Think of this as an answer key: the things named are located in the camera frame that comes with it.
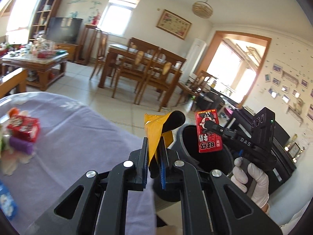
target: red candy box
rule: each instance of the red candy box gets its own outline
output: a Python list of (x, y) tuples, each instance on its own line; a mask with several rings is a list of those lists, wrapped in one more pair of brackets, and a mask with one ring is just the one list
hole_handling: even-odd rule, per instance
[(16, 138), (36, 142), (40, 130), (39, 119), (13, 115), (10, 118), (7, 129), (9, 129)]
[(203, 133), (204, 123), (206, 120), (211, 120), (219, 124), (219, 118), (217, 110), (204, 110), (196, 112), (196, 124), (197, 124), (197, 135), (198, 135), (198, 147), (199, 153), (214, 152), (223, 149), (221, 136), (207, 132)]

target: human hand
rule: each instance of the human hand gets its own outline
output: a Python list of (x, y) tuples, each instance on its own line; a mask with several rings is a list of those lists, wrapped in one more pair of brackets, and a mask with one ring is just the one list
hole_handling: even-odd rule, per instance
[[(245, 184), (248, 182), (248, 177), (240, 167), (242, 164), (242, 157), (236, 158), (234, 164), (234, 175), (231, 177), (231, 181), (245, 193), (247, 192)], [(267, 201), (269, 200), (269, 177), (253, 163), (248, 165), (248, 173), (257, 183), (251, 200), (266, 212), (268, 208)]]

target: purple cylinder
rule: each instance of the purple cylinder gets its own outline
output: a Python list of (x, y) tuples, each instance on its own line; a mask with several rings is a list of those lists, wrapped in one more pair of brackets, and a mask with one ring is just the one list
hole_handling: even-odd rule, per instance
[(11, 136), (9, 139), (9, 144), (11, 147), (13, 147), (17, 151), (24, 152), (28, 155), (31, 155), (34, 151), (34, 148), (32, 146), (31, 142), (21, 140), (19, 138), (16, 138), (14, 136)]

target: blue snack bag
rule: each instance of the blue snack bag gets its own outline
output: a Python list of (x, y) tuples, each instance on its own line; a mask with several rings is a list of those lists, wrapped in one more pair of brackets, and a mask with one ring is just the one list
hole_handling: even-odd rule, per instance
[(0, 181), (0, 208), (8, 220), (12, 220), (16, 215), (18, 207), (14, 202), (9, 190)]

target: metal rivet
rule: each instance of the metal rivet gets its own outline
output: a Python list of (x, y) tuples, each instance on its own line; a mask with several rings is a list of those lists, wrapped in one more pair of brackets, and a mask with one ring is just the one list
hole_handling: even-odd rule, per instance
[(185, 163), (182, 160), (177, 160), (177, 161), (174, 162), (174, 165), (176, 167), (182, 167), (182, 166), (184, 166), (184, 164)]
[(212, 170), (212, 175), (218, 178), (222, 175), (222, 172), (219, 169), (214, 169)]
[(96, 175), (96, 172), (94, 170), (90, 170), (86, 173), (87, 178), (93, 178)]
[(123, 165), (124, 165), (124, 167), (129, 168), (129, 167), (133, 166), (134, 163), (133, 163), (132, 161), (125, 161), (125, 162), (123, 163)]

